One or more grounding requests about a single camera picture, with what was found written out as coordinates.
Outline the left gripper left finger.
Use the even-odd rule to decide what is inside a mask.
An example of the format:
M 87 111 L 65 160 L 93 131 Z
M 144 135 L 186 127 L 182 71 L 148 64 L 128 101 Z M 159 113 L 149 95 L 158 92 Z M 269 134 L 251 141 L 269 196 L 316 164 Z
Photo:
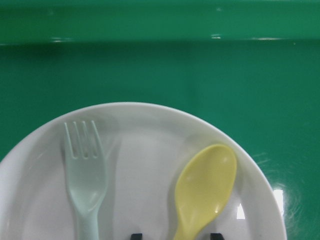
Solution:
M 130 240 L 142 240 L 143 234 L 142 233 L 133 233 L 130 236 Z

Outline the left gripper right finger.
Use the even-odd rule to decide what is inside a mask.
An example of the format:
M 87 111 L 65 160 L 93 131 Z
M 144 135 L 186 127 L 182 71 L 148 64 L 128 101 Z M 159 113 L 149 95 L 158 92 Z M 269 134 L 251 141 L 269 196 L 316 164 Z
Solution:
M 221 233 L 211 233 L 210 240 L 223 240 L 223 235 Z

